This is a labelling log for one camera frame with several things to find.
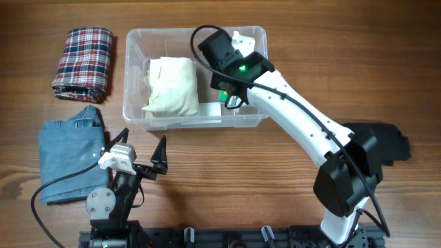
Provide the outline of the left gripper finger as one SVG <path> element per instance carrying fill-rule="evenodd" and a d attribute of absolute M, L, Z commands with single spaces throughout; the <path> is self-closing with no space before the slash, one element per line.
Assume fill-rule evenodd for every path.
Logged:
<path fill-rule="evenodd" d="M 109 142 L 108 149 L 111 149 L 118 142 L 127 143 L 128 135 L 129 135 L 129 129 L 125 127 L 115 138 L 113 138 Z"/>
<path fill-rule="evenodd" d="M 167 164 L 166 141 L 166 136 L 162 136 L 158 142 L 158 145 L 156 146 L 156 149 L 150 159 L 153 164 Z"/>

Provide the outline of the cream cloth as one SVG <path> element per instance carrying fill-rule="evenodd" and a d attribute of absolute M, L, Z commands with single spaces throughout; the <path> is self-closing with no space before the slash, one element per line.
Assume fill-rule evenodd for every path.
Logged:
<path fill-rule="evenodd" d="M 143 79 L 150 96 L 145 118 L 197 116 L 200 112 L 196 66 L 187 57 L 152 59 Z"/>

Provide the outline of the white printed t-shirt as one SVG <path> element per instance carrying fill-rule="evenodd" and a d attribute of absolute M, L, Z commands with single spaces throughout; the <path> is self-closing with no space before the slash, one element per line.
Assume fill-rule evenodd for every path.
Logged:
<path fill-rule="evenodd" d="M 218 100 L 224 104 L 226 108 L 240 107 L 242 100 L 238 96 L 229 96 L 226 91 L 221 91 Z"/>

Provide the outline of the black garment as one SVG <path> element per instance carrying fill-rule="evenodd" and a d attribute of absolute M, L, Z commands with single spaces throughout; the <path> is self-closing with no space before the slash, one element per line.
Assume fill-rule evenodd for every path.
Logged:
<path fill-rule="evenodd" d="M 395 161 L 411 158 L 411 144 L 396 125 L 390 123 L 343 123 L 355 133 L 371 130 L 382 150 L 380 158 L 385 166 L 393 166 Z"/>

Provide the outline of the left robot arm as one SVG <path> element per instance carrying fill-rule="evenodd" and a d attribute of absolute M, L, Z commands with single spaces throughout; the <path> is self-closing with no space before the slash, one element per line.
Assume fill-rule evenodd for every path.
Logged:
<path fill-rule="evenodd" d="M 135 162 L 136 152 L 127 143 L 128 129 L 101 150 L 98 166 L 116 172 L 109 187 L 93 190 L 86 199 L 86 209 L 90 215 L 91 231 L 79 237 L 80 247 L 153 247 L 154 241 L 143 231 L 140 222 L 128 220 L 138 193 L 143 193 L 143 179 L 156 180 L 168 171 L 166 137 L 163 136 L 152 157 L 152 165 Z"/>

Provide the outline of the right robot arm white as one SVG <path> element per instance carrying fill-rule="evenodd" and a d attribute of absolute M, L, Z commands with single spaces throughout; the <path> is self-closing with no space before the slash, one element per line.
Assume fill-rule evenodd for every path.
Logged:
<path fill-rule="evenodd" d="M 318 167 L 313 190 L 325 207 L 320 229 L 333 245 L 349 244 L 368 200 L 382 213 L 374 196 L 382 165 L 371 130 L 355 132 L 326 117 L 290 87 L 273 63 L 259 52 L 244 55 L 222 28 L 190 47 L 213 73 L 212 88 L 264 111 Z"/>

